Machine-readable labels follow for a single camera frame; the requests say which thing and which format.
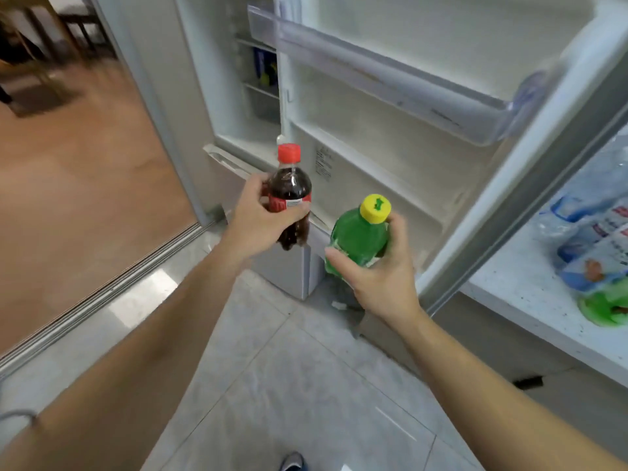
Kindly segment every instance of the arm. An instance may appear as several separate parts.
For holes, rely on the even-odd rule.
[[[247,182],[216,248],[7,446],[0,469],[140,469],[192,380],[245,261],[308,212],[309,204],[267,212],[259,202],[263,179]]]
[[[421,309],[403,217],[391,214],[391,244],[372,269],[335,249],[327,258],[357,299],[405,341],[460,435],[487,471],[628,470],[628,465],[501,378]]]

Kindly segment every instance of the person's left hand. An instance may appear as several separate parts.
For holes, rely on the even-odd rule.
[[[254,174],[247,180],[222,237],[221,243],[228,245],[231,254],[241,261],[269,249],[283,230],[310,212],[307,201],[279,213],[267,211],[260,202],[267,179],[267,174]]]

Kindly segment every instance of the wooden floor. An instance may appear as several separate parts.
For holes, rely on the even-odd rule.
[[[32,79],[0,104],[0,356],[195,218],[116,61],[69,66],[65,105]]]

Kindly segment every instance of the white speckled countertop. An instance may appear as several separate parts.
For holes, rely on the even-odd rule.
[[[546,251],[526,225],[461,291],[628,388],[628,326],[589,322]]]

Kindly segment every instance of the cola bottle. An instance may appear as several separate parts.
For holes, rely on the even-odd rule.
[[[298,163],[301,161],[301,147],[298,144],[278,146],[279,169],[268,180],[269,210],[281,212],[302,201],[311,201],[312,184],[310,177]],[[283,230],[279,243],[288,251],[295,244],[305,245],[310,231],[308,214]]]

